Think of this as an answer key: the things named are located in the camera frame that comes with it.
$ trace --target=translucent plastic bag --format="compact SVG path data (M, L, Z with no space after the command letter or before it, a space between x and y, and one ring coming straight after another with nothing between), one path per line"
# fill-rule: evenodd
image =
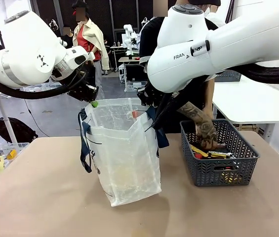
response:
M91 172L93 161L111 206L160 193L158 143L148 107L137 98L98 103L96 108L89 104L85 115L79 115L85 169Z

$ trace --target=backpack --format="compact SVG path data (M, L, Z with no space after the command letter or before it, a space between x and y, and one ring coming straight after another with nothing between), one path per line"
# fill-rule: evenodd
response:
M31 143L34 139L38 138L36 132L22 121L18 120L17 118L9 118L9 120L18 143ZM0 118L0 136L5 141L12 143L2 117Z

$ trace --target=gray plastic basket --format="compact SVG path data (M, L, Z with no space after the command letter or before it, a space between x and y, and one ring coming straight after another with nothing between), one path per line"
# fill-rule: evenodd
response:
M235 82L240 81L241 74L232 70L226 70L222 74L217 75L215 82Z
M236 186L248 185L259 158L256 150L245 141L233 125L225 119L213 121L218 143L225 143L226 149L236 159L197 159L190 144L197 141L195 124L182 121L181 136L184 157L195 186ZM220 167L234 167L235 170L217 170Z

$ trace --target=gray floor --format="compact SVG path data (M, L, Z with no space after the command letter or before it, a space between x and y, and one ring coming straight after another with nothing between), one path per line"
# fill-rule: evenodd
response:
M125 84L118 78L103 78L103 90L106 99L136 97L136 93L124 92ZM29 114L22 99L4 99L4 107L9 117L17 118L41 133ZM67 94L41 100L27 100L27 104L41 130L48 136L79 136L78 112L87 103L76 100Z

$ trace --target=red shirt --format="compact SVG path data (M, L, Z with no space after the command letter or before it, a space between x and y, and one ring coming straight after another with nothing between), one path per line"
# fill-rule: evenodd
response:
M92 49L94 48L94 45L91 44L89 41L87 41L85 38L83 38L83 36L82 36L83 28L84 28L84 26L81 27L81 29L78 33L78 36L77 36L78 45L82 46L87 52L91 52ZM94 59L95 61L101 60L101 54L100 54L99 50L97 50L94 53L94 56L95 56L95 59Z

